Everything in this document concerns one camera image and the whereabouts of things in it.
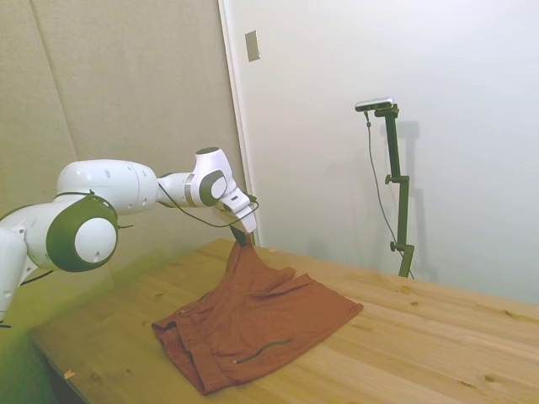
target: light switch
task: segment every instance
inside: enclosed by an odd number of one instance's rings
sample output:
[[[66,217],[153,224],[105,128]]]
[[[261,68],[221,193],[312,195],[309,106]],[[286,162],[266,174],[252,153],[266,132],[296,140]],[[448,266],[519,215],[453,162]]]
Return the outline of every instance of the light switch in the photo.
[[[249,61],[260,59],[259,38],[256,31],[245,34],[245,45],[247,46],[247,57]]]

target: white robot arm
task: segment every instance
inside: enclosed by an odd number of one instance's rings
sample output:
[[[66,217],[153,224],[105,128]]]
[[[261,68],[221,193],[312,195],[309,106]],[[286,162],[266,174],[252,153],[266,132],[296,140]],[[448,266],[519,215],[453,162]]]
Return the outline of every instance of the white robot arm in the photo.
[[[157,178],[136,162],[73,162],[60,173],[58,195],[0,218],[0,322],[15,290],[37,268],[82,272],[107,263],[118,241],[118,215],[167,207],[212,207],[225,225],[256,229],[251,198],[238,187],[225,153],[196,153],[192,173]]]

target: beige wall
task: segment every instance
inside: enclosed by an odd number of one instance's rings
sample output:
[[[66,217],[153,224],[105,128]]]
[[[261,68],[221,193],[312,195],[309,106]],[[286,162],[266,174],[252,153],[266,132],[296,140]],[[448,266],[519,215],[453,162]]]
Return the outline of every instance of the beige wall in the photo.
[[[50,201],[74,160],[131,160],[159,175],[189,171],[196,150],[219,146],[243,186],[217,1],[0,2],[0,140],[0,215]],[[229,237],[161,206],[120,224],[135,227],[107,266],[18,291],[13,329],[0,329],[3,400],[54,402],[30,328]]]

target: white wall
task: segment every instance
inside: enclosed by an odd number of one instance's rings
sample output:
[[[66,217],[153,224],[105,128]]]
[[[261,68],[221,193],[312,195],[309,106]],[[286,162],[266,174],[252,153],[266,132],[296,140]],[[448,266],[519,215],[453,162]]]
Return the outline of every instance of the white wall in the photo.
[[[392,95],[416,277],[539,303],[537,1],[224,3],[264,246],[398,272],[353,110]],[[383,180],[382,120],[373,133]]]

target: wood grain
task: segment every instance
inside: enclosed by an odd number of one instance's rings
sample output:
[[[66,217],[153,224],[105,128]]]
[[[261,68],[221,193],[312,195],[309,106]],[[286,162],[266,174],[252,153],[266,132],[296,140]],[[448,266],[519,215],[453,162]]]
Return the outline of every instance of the wood grain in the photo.
[[[33,332],[88,403],[539,403],[539,307],[258,248],[364,311],[292,364],[203,397],[150,324],[212,290],[232,243],[218,240]]]

